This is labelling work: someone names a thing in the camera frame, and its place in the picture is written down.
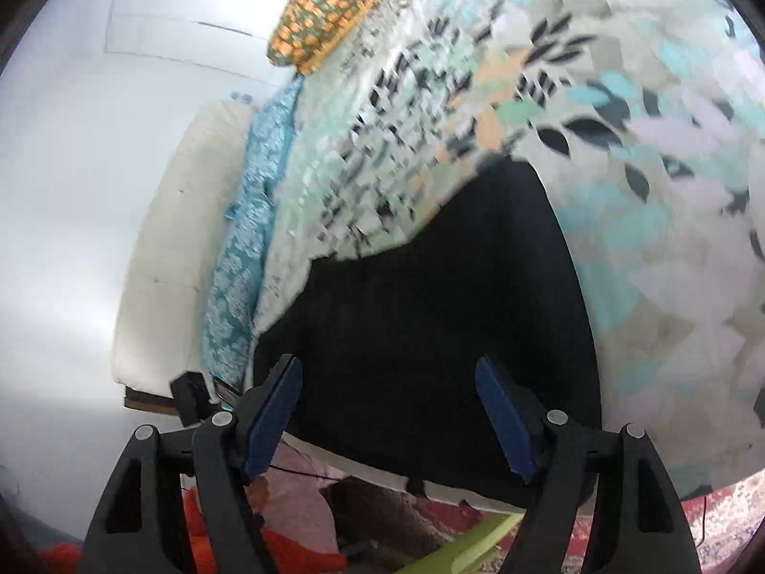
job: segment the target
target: orange and green patterned pillow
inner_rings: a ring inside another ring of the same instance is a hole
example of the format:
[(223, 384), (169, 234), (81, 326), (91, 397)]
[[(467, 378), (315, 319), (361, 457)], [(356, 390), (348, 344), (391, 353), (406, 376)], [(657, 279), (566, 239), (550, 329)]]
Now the orange and green patterned pillow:
[(277, 66), (315, 71), (335, 45), (378, 0), (289, 0), (269, 40)]

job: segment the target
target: teal floral cloth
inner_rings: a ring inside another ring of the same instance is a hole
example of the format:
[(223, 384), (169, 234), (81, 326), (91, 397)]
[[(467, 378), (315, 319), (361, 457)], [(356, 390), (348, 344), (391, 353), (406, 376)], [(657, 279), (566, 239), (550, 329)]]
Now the teal floral cloth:
[(292, 113), (302, 76), (255, 115), (247, 136), (231, 227), (209, 291), (202, 329), (202, 358), (210, 375), (240, 389), (250, 359), (255, 312), (276, 208), (273, 189), (282, 179), (292, 141)]
[(765, 467), (764, 100), (730, 0), (384, 0), (305, 82), (255, 336), (311, 259), (406, 243), (487, 162), (527, 161), (605, 426), (644, 426), (682, 496), (738, 481)]

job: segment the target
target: blue pillow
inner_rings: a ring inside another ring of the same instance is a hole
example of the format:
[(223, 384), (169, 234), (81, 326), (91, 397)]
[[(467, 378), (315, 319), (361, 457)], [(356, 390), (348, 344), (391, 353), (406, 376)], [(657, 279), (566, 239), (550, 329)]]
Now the blue pillow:
[(209, 290), (202, 329), (204, 368), (239, 391), (276, 215), (271, 194), (284, 175), (302, 85), (303, 77), (297, 76), (252, 120), (236, 203), (227, 212), (231, 227)]

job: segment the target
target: black fabric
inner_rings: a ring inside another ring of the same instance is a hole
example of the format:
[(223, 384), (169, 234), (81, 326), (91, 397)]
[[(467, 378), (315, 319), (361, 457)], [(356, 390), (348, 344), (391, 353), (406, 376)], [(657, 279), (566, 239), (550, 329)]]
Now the black fabric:
[(288, 432), (385, 471), (519, 507), (475, 390), (483, 355), (548, 408), (601, 427), (598, 368), (574, 266), (529, 164), (502, 159), (410, 243), (313, 262), (303, 293), (255, 352), (256, 384), (283, 353), (305, 388)]

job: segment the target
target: white wall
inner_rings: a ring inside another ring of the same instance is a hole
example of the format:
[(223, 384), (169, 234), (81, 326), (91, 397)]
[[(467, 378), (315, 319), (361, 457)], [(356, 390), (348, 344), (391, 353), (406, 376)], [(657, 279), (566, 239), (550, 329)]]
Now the white wall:
[(206, 101), (274, 88), (104, 53), (112, 0), (51, 0), (0, 76), (0, 488), (84, 537), (132, 430), (112, 334), (133, 242)]

